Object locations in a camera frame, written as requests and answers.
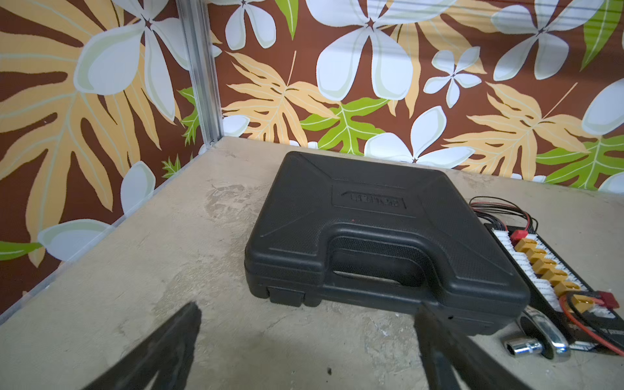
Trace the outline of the black plastic tool case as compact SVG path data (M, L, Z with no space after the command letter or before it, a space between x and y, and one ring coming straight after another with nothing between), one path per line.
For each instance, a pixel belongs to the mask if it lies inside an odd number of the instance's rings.
M245 247L258 298L414 314L470 336L515 321L531 293L445 173L291 151Z

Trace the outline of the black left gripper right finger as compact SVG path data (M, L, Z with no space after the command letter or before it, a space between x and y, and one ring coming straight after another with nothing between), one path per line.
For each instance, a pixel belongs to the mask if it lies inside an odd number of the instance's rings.
M528 389L481 349L436 307L424 303L414 316L414 331L430 389Z

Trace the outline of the chrome ratchet wrench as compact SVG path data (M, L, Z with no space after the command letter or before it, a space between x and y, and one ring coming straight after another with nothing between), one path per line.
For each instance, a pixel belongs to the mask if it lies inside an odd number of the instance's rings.
M565 362L570 359L569 342L541 311L532 306L527 306L518 319L518 326L526 336L539 342L542 356L558 362Z

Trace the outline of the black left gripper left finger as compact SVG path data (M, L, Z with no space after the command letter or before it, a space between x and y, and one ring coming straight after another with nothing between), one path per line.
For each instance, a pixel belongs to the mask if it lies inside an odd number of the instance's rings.
M87 389L184 389L202 323L188 302Z

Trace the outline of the chrome socket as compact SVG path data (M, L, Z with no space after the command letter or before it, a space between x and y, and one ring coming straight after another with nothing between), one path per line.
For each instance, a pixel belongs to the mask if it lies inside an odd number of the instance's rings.
M544 352L542 343L538 339L531 337L509 339L504 342L504 346L511 356L517 358Z

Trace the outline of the black charging board yellow connectors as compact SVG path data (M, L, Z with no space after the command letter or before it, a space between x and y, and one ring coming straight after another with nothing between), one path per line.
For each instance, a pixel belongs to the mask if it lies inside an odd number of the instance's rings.
M469 206L531 291L529 306L563 333L571 351L623 355L623 319L614 294L593 289L538 233L539 222L503 198L476 196Z

